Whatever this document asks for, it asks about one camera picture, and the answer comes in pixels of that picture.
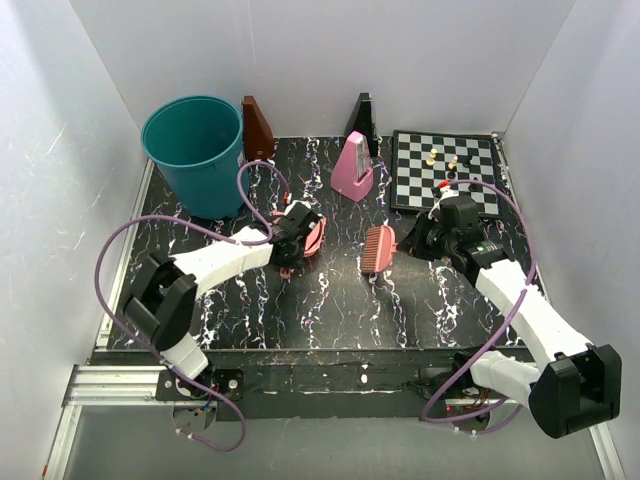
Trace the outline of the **pink hand brush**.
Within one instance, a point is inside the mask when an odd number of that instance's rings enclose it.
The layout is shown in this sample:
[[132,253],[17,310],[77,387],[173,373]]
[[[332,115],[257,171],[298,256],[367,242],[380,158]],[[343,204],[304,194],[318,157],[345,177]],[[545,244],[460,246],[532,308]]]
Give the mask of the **pink hand brush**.
[[365,238],[360,261],[363,274],[378,274],[387,269],[397,249],[395,230],[388,225],[370,228]]

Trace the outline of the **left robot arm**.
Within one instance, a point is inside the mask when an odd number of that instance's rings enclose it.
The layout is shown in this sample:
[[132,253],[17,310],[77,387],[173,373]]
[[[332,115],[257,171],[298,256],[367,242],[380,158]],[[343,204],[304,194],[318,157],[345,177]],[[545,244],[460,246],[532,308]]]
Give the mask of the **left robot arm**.
[[140,266],[119,313],[169,364],[178,369],[178,387],[193,400],[213,386],[210,362],[189,333],[197,300],[209,290],[249,270],[273,266],[300,269],[307,250],[321,244],[326,219],[307,203],[294,201],[270,219],[273,235],[257,224],[243,227],[228,242],[216,241],[166,257],[149,254]]

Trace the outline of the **pink dustpan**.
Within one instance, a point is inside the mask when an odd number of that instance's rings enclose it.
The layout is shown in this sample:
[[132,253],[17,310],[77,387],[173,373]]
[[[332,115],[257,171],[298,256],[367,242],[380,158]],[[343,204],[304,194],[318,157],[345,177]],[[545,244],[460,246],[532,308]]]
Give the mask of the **pink dustpan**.
[[[313,229],[312,233],[307,237],[305,252],[304,252],[304,266],[307,260],[309,260],[311,257],[313,257],[316,253],[319,252],[322,246],[323,238],[324,238],[325,227],[326,227],[326,219],[322,216],[320,223]],[[301,269],[285,269],[285,268],[279,268],[279,267],[277,268],[281,271],[282,274],[284,274],[285,272],[291,272],[294,270],[301,270]]]

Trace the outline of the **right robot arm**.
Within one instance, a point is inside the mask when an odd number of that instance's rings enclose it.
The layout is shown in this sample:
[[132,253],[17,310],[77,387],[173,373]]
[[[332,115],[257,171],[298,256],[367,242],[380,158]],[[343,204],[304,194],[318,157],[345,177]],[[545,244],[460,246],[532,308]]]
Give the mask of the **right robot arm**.
[[400,245],[424,259],[450,259],[515,328],[534,362],[509,358],[491,343],[457,356],[452,375],[430,396],[421,418],[450,388],[464,397],[489,389],[527,408],[551,438],[589,428],[620,414],[622,360],[610,345],[597,346],[575,330],[544,298],[503,246],[487,240],[478,205],[446,192],[420,215]]

